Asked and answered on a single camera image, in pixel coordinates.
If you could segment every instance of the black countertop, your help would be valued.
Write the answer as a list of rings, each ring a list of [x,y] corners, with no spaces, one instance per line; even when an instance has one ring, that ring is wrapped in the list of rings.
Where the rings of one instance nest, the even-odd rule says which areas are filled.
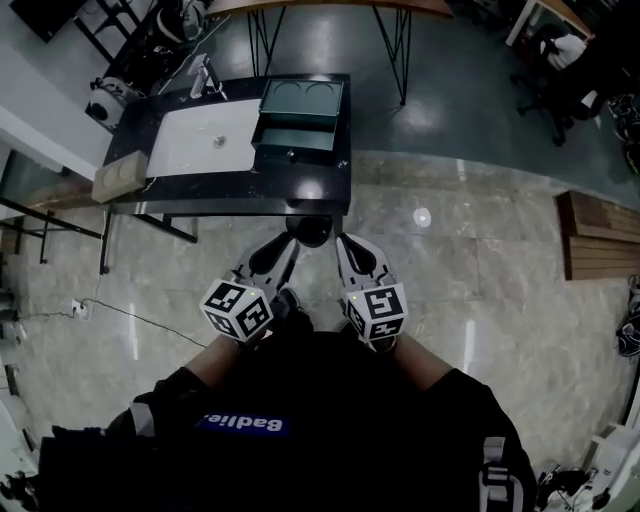
[[[349,75],[281,75],[224,81],[229,101],[258,99],[269,78],[344,83],[334,156],[329,165],[266,158],[260,151],[250,172],[187,174],[147,179],[141,189],[114,199],[114,213],[198,215],[346,215],[351,202],[351,98]],[[145,98],[127,106],[105,165],[134,151],[151,156],[164,115],[225,100],[218,94],[193,100],[188,89]]]

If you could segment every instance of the tile floor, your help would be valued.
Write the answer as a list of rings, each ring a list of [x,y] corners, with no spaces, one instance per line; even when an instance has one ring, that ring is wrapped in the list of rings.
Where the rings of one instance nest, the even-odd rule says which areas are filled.
[[[580,463],[590,436],[620,416],[634,371],[614,349],[625,280],[564,281],[552,199],[562,190],[549,178],[506,168],[354,152],[353,202],[345,219],[345,230],[386,251],[410,301],[409,332],[493,388],[536,467],[550,457]],[[62,216],[102,227],[99,209]],[[430,225],[421,226],[428,216]],[[202,294],[245,247],[284,222],[212,217],[180,223],[198,230],[198,244],[118,217],[111,273],[101,278],[98,241],[55,233],[49,264],[39,265],[39,241],[26,239],[21,255],[8,256],[6,282],[23,316],[68,311],[71,297],[96,297],[206,343],[212,332],[198,310]],[[318,329],[341,322],[330,244],[303,249],[290,284]],[[200,350],[99,305],[88,322],[54,316],[23,325],[26,339],[11,357],[38,436],[52,424],[106,425]]]

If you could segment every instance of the white cloth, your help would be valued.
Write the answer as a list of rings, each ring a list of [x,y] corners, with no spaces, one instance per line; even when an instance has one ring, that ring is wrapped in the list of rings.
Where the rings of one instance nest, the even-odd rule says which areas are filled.
[[[582,55],[582,53],[587,48],[587,45],[584,44],[584,41],[573,34],[568,34],[566,36],[559,37],[555,41],[553,41],[556,48],[558,49],[558,55],[554,53],[550,53],[547,57],[547,61],[558,71],[566,68],[569,64],[578,60],[578,57]],[[544,52],[546,44],[544,41],[540,43],[540,53]]]

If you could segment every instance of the electrical outlet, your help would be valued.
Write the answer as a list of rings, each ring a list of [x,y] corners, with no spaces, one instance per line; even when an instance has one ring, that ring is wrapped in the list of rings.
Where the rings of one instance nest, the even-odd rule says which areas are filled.
[[[73,299],[71,301],[71,314],[73,318],[87,322],[91,320],[91,307]]]

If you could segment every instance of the white sink basin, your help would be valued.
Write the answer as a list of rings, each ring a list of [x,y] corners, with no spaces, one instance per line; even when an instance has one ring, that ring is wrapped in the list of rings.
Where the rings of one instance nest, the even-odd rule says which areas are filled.
[[[147,177],[248,171],[260,100],[233,101],[169,112],[153,146]]]

